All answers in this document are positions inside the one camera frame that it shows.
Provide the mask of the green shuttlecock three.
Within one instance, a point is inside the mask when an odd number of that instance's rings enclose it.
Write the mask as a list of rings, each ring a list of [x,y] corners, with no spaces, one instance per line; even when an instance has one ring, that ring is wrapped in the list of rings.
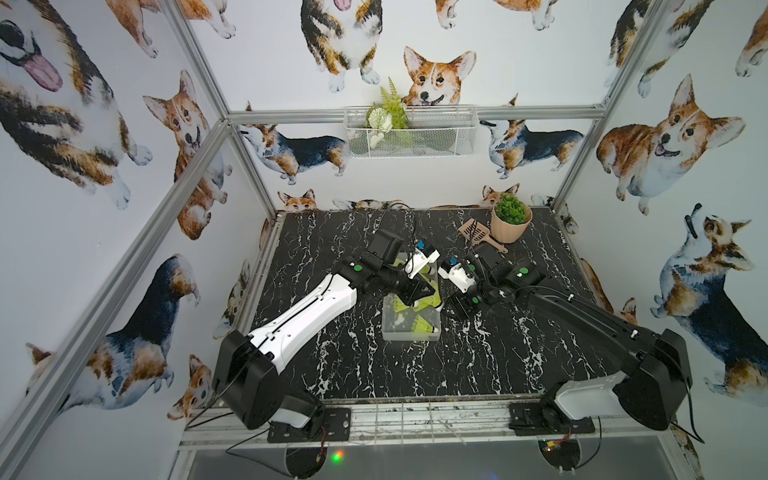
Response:
[[[411,309],[411,306],[405,304],[398,296],[394,297],[394,311],[396,313]]]

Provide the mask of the green shuttlecock eight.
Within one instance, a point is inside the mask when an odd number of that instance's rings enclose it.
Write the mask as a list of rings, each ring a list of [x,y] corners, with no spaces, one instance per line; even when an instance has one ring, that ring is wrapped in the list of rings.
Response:
[[[417,304],[415,305],[415,310],[416,311],[421,311],[421,310],[424,310],[426,308],[435,308],[435,309],[437,309],[437,308],[440,307],[441,304],[442,304],[442,300],[441,300],[440,295],[438,293],[435,293],[435,294],[433,294],[431,296],[419,299]]]

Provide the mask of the clear plastic storage box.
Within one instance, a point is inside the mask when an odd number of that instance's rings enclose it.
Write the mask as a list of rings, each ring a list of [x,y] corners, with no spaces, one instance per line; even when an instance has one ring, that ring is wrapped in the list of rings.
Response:
[[[431,286],[436,289],[436,293],[439,292],[439,279],[437,274],[437,267],[435,264],[424,268],[420,273],[420,277],[426,280]],[[382,309],[381,309],[381,332],[385,341],[394,342],[427,342],[437,341],[441,334],[441,316],[439,308],[426,308],[421,311],[415,310],[414,306],[411,309],[404,312],[396,313],[394,311],[394,297],[395,294],[388,294],[384,297]],[[412,324],[417,315],[425,318],[431,323],[435,329],[439,332],[432,335],[420,335],[411,332]]]

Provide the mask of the green shuttlecock five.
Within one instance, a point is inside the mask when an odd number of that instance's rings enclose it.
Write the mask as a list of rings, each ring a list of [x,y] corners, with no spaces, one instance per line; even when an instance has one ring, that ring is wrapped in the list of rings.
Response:
[[[435,329],[425,318],[417,315],[413,321],[411,332],[420,335],[432,335],[439,332],[439,330]]]

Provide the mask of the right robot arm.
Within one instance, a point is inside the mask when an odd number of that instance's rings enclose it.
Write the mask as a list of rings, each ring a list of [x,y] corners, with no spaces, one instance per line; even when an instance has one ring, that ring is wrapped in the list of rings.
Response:
[[[595,343],[615,373],[567,380],[549,388],[537,403],[515,407],[510,427],[525,435],[573,433],[579,422],[626,417],[655,431],[666,430],[692,385],[685,340],[666,329],[657,333],[576,297],[532,260],[515,263],[492,247],[438,269],[456,287],[446,303],[461,320],[497,305],[510,305],[565,324]]]

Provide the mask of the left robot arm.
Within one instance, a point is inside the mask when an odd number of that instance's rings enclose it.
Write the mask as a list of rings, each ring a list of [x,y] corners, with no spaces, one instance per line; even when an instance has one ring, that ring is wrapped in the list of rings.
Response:
[[[366,263],[347,257],[306,297],[248,334],[229,333],[220,346],[212,385],[216,399],[253,430],[278,423],[314,439],[324,429],[325,407],[281,378],[293,357],[331,321],[350,310],[361,292],[382,288],[406,303],[431,296],[436,288],[420,272],[439,254],[417,253],[402,265]]]

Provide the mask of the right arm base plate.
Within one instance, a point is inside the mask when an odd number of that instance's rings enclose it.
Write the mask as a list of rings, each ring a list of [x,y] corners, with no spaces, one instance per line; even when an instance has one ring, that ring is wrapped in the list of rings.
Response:
[[[566,436],[596,432],[591,418],[570,419],[550,404],[512,402],[508,404],[508,411],[508,428],[517,436]]]

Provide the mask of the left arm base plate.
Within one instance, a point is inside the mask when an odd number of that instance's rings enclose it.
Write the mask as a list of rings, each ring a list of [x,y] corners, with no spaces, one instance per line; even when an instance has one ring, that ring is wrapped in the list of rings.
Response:
[[[271,422],[267,436],[270,444],[343,442],[350,438],[352,426],[350,408],[321,409],[301,428],[285,422]]]

